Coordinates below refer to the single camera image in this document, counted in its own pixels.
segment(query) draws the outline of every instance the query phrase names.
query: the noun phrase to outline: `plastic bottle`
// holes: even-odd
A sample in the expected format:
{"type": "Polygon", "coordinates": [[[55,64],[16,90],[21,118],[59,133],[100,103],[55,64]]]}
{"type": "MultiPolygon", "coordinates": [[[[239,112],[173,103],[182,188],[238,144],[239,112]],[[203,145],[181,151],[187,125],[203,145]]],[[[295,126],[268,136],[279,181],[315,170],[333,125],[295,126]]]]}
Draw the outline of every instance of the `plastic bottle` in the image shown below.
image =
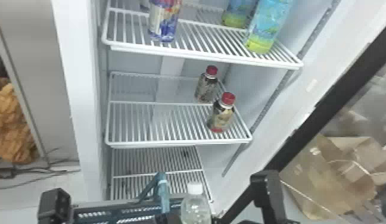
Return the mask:
{"type": "Polygon", "coordinates": [[[230,0],[228,8],[222,14],[224,26],[244,28],[248,16],[258,0],[230,0]]]}
{"type": "Polygon", "coordinates": [[[188,183],[188,193],[180,205],[180,219],[183,224],[211,224],[211,210],[203,196],[203,185],[188,183]]]}
{"type": "Polygon", "coordinates": [[[207,127],[216,133],[224,132],[228,129],[233,114],[235,112],[235,95],[230,92],[224,92],[222,99],[218,99],[213,105],[213,114],[207,121],[207,127]]]}
{"type": "Polygon", "coordinates": [[[218,79],[216,77],[217,72],[217,67],[208,66],[206,72],[201,74],[194,93],[194,97],[196,97],[199,102],[212,101],[215,87],[218,83],[218,79]]]}
{"type": "Polygon", "coordinates": [[[148,34],[154,41],[172,42],[182,0],[150,0],[148,34]]]}
{"type": "Polygon", "coordinates": [[[256,53],[267,53],[284,25],[293,2],[294,0],[261,0],[243,44],[256,53]]]}

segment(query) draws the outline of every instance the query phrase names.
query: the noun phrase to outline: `refrigerator door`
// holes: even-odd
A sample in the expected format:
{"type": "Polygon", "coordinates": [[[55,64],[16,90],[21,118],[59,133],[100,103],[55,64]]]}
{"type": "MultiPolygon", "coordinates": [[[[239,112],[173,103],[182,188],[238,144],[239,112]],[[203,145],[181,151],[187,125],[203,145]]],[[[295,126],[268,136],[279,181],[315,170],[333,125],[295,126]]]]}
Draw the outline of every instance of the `refrigerator door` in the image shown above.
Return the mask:
{"type": "Polygon", "coordinates": [[[266,169],[308,223],[386,223],[386,28],[266,169]]]}

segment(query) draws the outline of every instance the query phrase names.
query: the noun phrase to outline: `white wire shelf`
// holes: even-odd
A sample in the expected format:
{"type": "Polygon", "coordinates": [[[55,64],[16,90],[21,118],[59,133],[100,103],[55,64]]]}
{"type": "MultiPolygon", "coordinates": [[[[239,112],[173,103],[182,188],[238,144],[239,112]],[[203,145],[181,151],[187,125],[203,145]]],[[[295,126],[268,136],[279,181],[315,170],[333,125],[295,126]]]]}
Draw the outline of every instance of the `white wire shelf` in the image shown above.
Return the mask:
{"type": "MultiPolygon", "coordinates": [[[[139,1],[110,0],[110,8],[114,10],[141,11],[139,1]]],[[[221,26],[222,8],[202,5],[195,2],[183,1],[179,18],[221,26]]]]}
{"type": "MultiPolygon", "coordinates": [[[[162,80],[174,80],[170,83],[188,86],[186,83],[195,83],[194,85],[196,85],[198,81],[195,79],[192,82],[191,78],[184,77],[170,78],[153,75],[144,77],[143,74],[112,73],[105,131],[105,143],[112,148],[237,144],[252,140],[253,137],[237,109],[235,109],[228,130],[223,133],[210,131],[206,126],[206,121],[212,113],[212,105],[189,103],[194,94],[191,88],[187,88],[189,90],[187,94],[180,94],[180,96],[185,97],[177,98],[179,101],[186,99],[188,103],[168,102],[167,97],[174,100],[181,90],[173,85],[157,85],[152,92],[143,89],[137,94],[128,94],[134,89],[129,89],[128,86],[138,88],[139,85],[136,83],[146,79],[147,81],[142,83],[151,83],[149,80],[161,80],[161,82],[157,82],[159,84],[163,83],[162,80]],[[124,97],[139,101],[124,101],[124,97]]],[[[221,83],[219,88],[221,90],[218,91],[218,95],[224,92],[221,83]]]]}
{"type": "MultiPolygon", "coordinates": [[[[128,178],[113,178],[113,183],[111,184],[111,199],[127,200],[136,198],[153,177],[154,175],[139,175],[128,178]]],[[[204,193],[207,199],[211,201],[211,195],[203,171],[171,173],[167,174],[167,180],[170,184],[171,194],[187,194],[187,184],[189,182],[201,182],[203,183],[204,193]]]]}
{"type": "Polygon", "coordinates": [[[167,173],[171,194],[186,194],[189,182],[201,182],[205,195],[211,200],[195,147],[113,150],[111,199],[136,198],[157,172],[167,173]]]}
{"type": "MultiPolygon", "coordinates": [[[[117,71],[113,71],[110,77],[113,84],[110,92],[112,101],[199,103],[194,97],[198,83],[196,77],[160,76],[117,71]]],[[[223,88],[218,83],[213,100],[219,99],[223,93],[223,88]]]]}
{"type": "Polygon", "coordinates": [[[113,51],[290,70],[303,66],[303,62],[279,41],[275,42],[267,54],[249,51],[242,44],[244,29],[221,26],[220,9],[197,4],[182,7],[181,13],[186,14],[187,19],[179,20],[176,37],[172,43],[154,42],[147,32],[148,14],[133,11],[135,7],[131,7],[131,2],[134,1],[108,2],[101,39],[113,51]]]}
{"type": "Polygon", "coordinates": [[[113,150],[113,177],[203,171],[195,147],[113,150]]]}

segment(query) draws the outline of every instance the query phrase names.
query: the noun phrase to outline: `water bottle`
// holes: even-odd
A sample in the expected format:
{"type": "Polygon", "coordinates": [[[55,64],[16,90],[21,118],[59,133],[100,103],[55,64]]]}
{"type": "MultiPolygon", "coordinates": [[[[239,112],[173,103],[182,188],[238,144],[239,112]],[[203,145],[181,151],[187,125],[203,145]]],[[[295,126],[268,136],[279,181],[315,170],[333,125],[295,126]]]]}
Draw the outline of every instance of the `water bottle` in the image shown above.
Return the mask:
{"type": "Polygon", "coordinates": [[[222,14],[224,26],[244,28],[250,11],[258,0],[230,0],[228,8],[222,14]]]}
{"type": "Polygon", "coordinates": [[[261,0],[243,44],[259,54],[267,53],[285,23],[294,0],[261,0]]]}
{"type": "Polygon", "coordinates": [[[203,196],[202,183],[188,183],[189,195],[180,205],[180,219],[183,224],[211,224],[211,210],[203,196]]]}

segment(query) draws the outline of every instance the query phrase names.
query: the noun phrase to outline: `paper bag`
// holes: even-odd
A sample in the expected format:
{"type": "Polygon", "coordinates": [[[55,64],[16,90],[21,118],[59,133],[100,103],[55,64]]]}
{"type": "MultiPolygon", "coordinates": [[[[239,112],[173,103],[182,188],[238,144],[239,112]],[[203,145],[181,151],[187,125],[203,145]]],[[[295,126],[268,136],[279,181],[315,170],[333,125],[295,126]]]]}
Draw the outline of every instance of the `paper bag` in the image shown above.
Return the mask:
{"type": "Polygon", "coordinates": [[[371,137],[329,138],[343,152],[343,159],[364,168],[375,185],[386,184],[386,150],[371,137]]]}
{"type": "Polygon", "coordinates": [[[309,219],[335,219],[375,197],[372,178],[345,156],[347,152],[318,135],[280,173],[309,219]]]}

